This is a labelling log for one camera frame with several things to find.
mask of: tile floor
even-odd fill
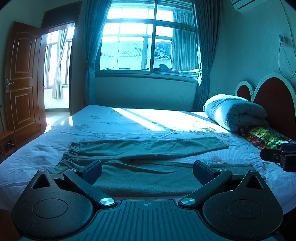
[[[46,112],[45,117],[47,126],[45,132],[51,130],[53,126],[60,125],[61,122],[69,118],[69,116],[69,112]]]

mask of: curtain tieback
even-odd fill
[[[210,75],[210,71],[207,69],[200,69],[200,74],[206,74],[206,75]]]
[[[87,64],[87,68],[94,68],[94,67],[95,67],[95,64],[94,63]]]

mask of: black ribbed surface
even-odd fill
[[[220,241],[195,210],[176,206],[173,200],[123,200],[113,209],[99,211],[75,241]]]

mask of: door handle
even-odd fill
[[[14,85],[15,83],[14,82],[9,82],[9,80],[6,80],[5,81],[5,85],[6,85],[6,93],[8,94],[9,93],[9,86],[10,85]]]

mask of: multicolored cloth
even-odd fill
[[[292,140],[270,127],[241,127],[239,134],[260,150],[264,148],[280,150],[283,144],[296,144],[296,140]]]

